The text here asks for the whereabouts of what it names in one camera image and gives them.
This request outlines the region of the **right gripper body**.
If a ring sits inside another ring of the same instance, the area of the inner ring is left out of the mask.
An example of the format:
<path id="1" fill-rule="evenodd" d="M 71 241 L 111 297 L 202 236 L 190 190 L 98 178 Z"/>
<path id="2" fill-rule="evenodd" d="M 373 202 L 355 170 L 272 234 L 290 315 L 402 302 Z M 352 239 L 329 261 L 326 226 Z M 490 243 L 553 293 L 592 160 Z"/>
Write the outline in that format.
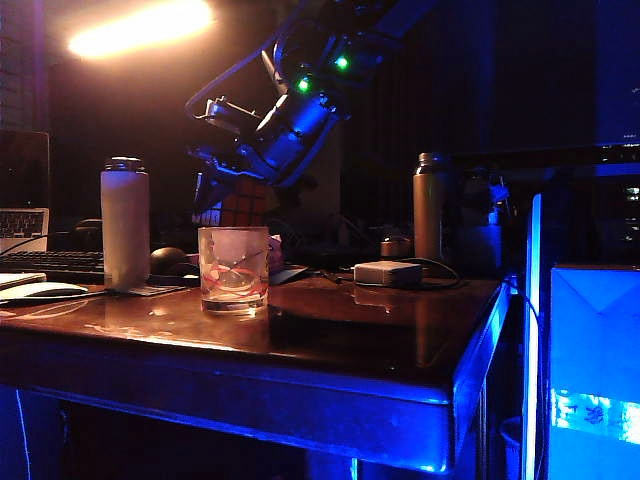
<path id="1" fill-rule="evenodd" d="M 220 184 L 248 176 L 274 186 L 294 183 L 319 151 L 333 126 L 348 116 L 335 92 L 287 92 L 263 117 L 221 97 L 207 102 L 203 119 L 231 134 L 225 147 L 199 146 L 189 154 L 203 160 Z"/>

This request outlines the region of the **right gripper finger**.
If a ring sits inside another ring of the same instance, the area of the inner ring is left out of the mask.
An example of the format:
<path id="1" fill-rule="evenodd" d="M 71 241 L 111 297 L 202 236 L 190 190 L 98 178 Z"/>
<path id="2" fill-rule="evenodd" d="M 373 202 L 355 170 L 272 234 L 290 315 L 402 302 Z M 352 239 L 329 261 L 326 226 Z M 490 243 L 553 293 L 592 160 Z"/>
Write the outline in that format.
<path id="1" fill-rule="evenodd" d="M 303 174 L 289 187 L 275 187 L 275 205 L 268 211 L 269 219 L 292 221 L 311 220 L 317 217 L 310 194 L 318 188 L 318 180 Z"/>
<path id="2" fill-rule="evenodd" d="M 192 221 L 200 226 L 219 226 L 226 187 L 209 170 L 197 173 Z"/>

